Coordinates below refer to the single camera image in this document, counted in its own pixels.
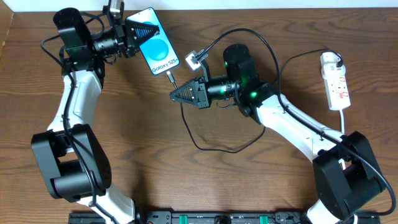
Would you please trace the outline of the blue Galaxy smartphone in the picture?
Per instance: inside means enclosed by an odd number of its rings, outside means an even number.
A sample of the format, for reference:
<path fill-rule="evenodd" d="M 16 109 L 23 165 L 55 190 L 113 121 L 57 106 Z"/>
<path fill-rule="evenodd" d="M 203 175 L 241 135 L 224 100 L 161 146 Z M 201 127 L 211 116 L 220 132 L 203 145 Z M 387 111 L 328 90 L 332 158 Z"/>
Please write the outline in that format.
<path fill-rule="evenodd" d="M 180 64 L 180 60 L 162 27 L 158 15 L 152 7 L 127 17 L 127 20 L 155 25 L 159 28 L 157 35 L 140 46 L 140 50 L 153 75 L 160 75 Z"/>

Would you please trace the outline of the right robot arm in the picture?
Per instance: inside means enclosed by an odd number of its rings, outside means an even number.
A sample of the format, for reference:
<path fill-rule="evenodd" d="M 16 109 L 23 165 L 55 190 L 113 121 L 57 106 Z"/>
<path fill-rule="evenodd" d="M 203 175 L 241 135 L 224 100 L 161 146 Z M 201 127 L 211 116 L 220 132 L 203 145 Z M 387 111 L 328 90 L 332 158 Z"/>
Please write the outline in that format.
<path fill-rule="evenodd" d="M 203 75 L 170 93 L 173 101 L 199 109 L 213 100 L 233 98 L 245 117 L 279 133 L 299 149 L 313 166 L 318 201 L 305 216 L 308 223 L 341 223 L 365 215 L 362 207 L 391 186 L 382 175 L 368 139 L 330 129 L 303 113 L 269 83 L 261 80 L 249 49 L 234 44 L 223 52 L 226 74 L 211 77 L 204 51 L 190 52 L 185 60 Z"/>

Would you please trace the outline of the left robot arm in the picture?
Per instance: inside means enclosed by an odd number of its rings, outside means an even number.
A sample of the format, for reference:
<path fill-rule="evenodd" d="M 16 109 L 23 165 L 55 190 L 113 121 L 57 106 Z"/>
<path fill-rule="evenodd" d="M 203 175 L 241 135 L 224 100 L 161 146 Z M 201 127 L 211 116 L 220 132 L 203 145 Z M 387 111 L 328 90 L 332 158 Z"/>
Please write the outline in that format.
<path fill-rule="evenodd" d="M 103 8 L 109 30 L 90 32 L 96 16 L 68 7 L 53 22 L 63 46 L 55 61 L 64 83 L 57 114 L 45 132 L 33 135 L 31 148 L 49 194 L 90 207 L 105 223 L 146 223 L 135 201 L 112 182 L 109 160 L 91 125 L 103 89 L 105 66 L 132 57 L 160 32 L 157 25 L 128 21 L 122 12 Z"/>

